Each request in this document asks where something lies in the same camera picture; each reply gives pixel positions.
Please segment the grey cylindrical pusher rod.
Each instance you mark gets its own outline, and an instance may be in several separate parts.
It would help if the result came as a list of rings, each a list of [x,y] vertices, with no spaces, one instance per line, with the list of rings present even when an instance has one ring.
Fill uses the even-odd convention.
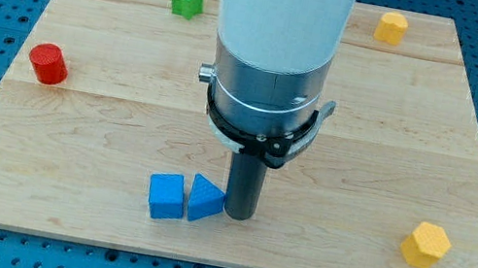
[[[231,218],[245,220],[254,215],[266,172],[266,165],[255,156],[232,154],[224,203]]]

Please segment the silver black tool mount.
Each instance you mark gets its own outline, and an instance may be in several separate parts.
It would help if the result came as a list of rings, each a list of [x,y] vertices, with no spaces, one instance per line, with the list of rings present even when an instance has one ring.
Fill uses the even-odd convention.
[[[258,69],[217,40],[216,60],[200,67],[208,85],[207,115],[214,134],[234,153],[256,157],[272,169],[313,143],[334,101],[318,105],[330,62],[300,73]]]

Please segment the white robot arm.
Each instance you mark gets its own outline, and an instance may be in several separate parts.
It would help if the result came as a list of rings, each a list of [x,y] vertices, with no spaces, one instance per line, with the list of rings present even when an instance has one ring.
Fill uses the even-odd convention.
[[[355,2],[220,1],[215,62],[199,79],[209,124],[231,150],[231,218],[254,215],[266,171],[304,152],[334,112],[318,101]]]

